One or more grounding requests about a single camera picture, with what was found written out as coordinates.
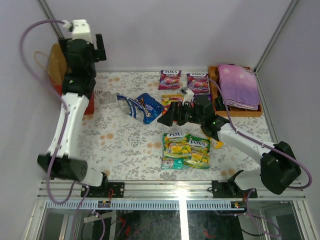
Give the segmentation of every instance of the blue snack bag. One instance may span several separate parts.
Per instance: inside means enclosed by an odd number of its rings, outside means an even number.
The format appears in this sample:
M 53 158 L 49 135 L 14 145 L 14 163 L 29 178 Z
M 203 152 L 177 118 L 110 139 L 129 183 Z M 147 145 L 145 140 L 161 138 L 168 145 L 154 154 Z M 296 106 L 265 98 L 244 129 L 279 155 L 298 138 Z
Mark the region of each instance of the blue snack bag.
M 145 124 L 151 123 L 165 109 L 165 107 L 162 106 L 161 103 L 157 102 L 148 93 L 141 94 L 135 99 L 135 101 L 137 101 L 143 107 L 143 110 L 144 110 L 143 122 Z
M 151 123 L 164 110 L 164 107 L 148 93 L 143 93 L 134 100 L 117 93 L 116 98 L 123 113 L 145 124 Z

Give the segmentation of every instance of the purple towel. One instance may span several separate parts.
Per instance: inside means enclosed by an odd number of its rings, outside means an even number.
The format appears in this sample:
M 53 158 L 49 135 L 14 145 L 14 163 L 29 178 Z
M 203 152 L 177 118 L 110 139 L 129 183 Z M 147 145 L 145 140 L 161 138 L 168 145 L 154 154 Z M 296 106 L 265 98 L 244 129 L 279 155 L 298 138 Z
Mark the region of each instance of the purple towel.
M 255 73 L 235 65 L 219 64 L 220 88 L 226 104 L 257 110 L 260 103 Z

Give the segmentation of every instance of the floral tablecloth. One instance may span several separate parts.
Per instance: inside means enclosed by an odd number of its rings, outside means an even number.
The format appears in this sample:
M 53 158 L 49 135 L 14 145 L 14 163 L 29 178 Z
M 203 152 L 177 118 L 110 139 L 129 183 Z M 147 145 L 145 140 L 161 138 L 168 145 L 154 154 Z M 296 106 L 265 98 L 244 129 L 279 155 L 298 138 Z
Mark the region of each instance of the floral tablecloth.
M 200 126 L 167 127 L 154 120 L 143 124 L 121 112 L 116 93 L 130 98 L 149 93 L 161 102 L 161 95 L 176 90 L 158 90 L 159 72 L 98 73 L 94 88 L 95 112 L 82 120 L 78 147 L 89 167 L 105 172 L 110 180 L 226 180 L 238 170 L 253 170 L 259 165 L 236 148 L 225 144 L 210 149 L 210 169 L 161 169 L 164 133 L 190 132 L 205 138 Z M 187 82 L 182 72 L 180 85 Z M 270 135 L 264 116 L 233 117 L 235 125 L 264 141 Z

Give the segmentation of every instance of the floral pattern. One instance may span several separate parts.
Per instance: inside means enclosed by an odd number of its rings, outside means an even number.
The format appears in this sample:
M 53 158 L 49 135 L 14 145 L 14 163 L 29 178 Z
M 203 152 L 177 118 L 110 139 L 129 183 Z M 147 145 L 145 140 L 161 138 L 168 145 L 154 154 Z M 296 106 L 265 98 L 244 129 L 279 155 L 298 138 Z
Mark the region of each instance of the floral pattern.
M 180 85 L 187 82 L 182 72 Z M 238 170 L 254 170 L 259 165 L 236 148 L 225 144 L 210 149 L 210 169 L 161 169 L 162 136 L 164 133 L 189 132 L 205 138 L 200 126 L 167 127 L 154 120 L 143 124 L 122 113 L 116 93 L 130 98 L 149 93 L 161 103 L 161 95 L 177 90 L 158 90 L 158 72 L 98 73 L 94 89 L 95 112 L 82 119 L 78 147 L 81 159 L 90 167 L 105 172 L 111 180 L 226 180 Z M 270 135 L 264 116 L 233 117 L 234 124 L 264 141 Z

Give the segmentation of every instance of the red container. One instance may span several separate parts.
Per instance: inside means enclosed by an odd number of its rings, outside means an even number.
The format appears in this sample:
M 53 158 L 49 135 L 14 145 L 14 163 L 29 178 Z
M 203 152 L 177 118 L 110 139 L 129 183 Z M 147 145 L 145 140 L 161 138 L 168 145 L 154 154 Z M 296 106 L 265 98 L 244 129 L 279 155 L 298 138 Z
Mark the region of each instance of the red container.
M 49 57 L 48 74 L 56 91 L 62 95 L 62 82 L 67 72 L 67 63 L 62 53 L 59 43 L 55 43 L 51 48 Z M 94 114 L 95 112 L 95 96 L 91 94 L 88 107 L 84 111 L 84 115 Z

